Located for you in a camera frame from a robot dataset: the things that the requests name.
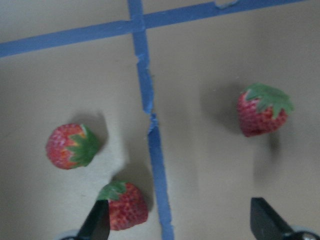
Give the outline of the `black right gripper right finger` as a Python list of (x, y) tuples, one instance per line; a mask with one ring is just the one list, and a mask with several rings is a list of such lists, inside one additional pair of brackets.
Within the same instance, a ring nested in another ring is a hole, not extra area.
[(288, 240), (295, 232), (263, 197), (251, 198), (250, 229), (256, 240)]

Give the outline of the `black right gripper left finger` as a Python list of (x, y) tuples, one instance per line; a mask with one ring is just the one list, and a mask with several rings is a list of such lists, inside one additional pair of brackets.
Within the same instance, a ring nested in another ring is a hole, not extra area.
[(75, 240), (107, 240), (110, 234), (109, 201), (97, 200)]

